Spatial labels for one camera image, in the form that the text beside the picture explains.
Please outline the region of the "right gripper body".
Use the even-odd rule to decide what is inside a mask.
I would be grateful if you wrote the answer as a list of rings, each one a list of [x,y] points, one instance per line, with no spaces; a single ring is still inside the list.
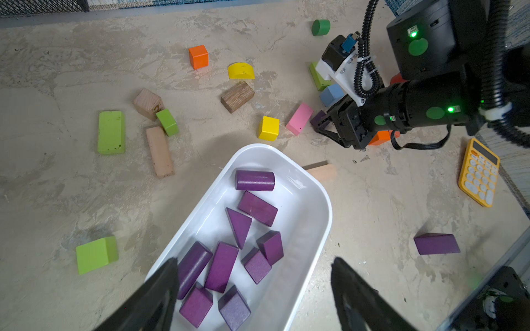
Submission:
[[[364,150],[373,134],[362,123],[360,109],[350,97],[343,97],[327,111],[327,118],[331,124],[327,130],[337,132],[345,144],[344,148],[353,147]]]

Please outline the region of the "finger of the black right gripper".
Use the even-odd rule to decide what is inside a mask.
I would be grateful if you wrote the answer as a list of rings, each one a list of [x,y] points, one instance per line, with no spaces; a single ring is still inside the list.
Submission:
[[[327,130],[327,127],[330,124],[331,124],[330,121],[325,121],[325,122],[313,125],[313,129],[318,134],[323,135],[323,136],[331,139],[332,141],[334,141],[335,143],[339,144],[342,147],[345,147],[343,139],[341,138],[341,136],[337,132]]]

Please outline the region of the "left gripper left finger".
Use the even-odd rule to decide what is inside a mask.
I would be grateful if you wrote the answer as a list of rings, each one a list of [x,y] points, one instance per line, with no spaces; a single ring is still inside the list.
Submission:
[[[170,258],[96,329],[169,330],[178,292],[178,260]]]

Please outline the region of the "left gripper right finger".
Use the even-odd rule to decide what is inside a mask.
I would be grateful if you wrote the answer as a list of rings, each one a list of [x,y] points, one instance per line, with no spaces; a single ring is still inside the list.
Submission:
[[[331,288],[342,330],[414,330],[344,259],[331,266]]]

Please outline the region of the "purple square block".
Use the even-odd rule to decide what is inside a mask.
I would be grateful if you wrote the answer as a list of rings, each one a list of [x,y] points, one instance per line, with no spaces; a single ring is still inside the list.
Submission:
[[[324,120],[327,118],[327,113],[323,110],[320,110],[319,113],[316,114],[315,117],[312,118],[312,120],[310,120],[310,124],[312,125],[313,129],[314,130],[317,130],[317,127],[320,123],[320,121]]]

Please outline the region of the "purple cube block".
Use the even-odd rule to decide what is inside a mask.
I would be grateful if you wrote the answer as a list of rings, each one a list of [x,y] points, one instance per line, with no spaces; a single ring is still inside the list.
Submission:
[[[219,299],[218,310],[231,331],[238,330],[251,316],[251,309],[236,285]]]

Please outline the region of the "purple short cylinder block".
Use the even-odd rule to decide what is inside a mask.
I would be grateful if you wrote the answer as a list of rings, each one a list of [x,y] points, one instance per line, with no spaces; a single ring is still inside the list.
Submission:
[[[256,170],[237,170],[235,188],[241,191],[273,191],[275,175],[273,172]]]

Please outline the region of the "purple cube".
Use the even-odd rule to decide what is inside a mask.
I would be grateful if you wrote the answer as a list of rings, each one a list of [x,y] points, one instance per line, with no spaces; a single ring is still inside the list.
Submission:
[[[195,328],[199,328],[213,306],[213,295],[196,283],[184,300],[179,313]]]
[[[420,255],[445,255],[460,253],[453,234],[426,233],[414,238]]]
[[[242,259],[242,265],[255,284],[259,284],[272,270],[268,260],[258,248],[253,248]]]

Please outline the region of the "purple triangular prism block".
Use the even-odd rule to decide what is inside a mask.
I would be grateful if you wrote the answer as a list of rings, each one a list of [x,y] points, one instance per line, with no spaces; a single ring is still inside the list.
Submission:
[[[231,208],[226,209],[230,225],[236,240],[237,247],[243,249],[250,230],[252,219],[249,216],[237,212]]]

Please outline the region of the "purple triangle block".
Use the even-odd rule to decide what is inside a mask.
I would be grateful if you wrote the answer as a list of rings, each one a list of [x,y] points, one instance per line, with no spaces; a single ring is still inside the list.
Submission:
[[[279,231],[270,230],[257,239],[256,243],[271,266],[284,257],[282,237]]]

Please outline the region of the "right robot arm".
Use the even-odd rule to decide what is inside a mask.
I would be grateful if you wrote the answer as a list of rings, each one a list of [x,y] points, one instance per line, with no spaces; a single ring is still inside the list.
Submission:
[[[529,147],[529,46],[507,48],[509,1],[421,1],[387,33],[402,77],[385,86],[370,51],[376,1],[362,30],[330,42],[316,70],[344,91],[312,120],[314,131],[362,150],[377,133],[488,126]]]

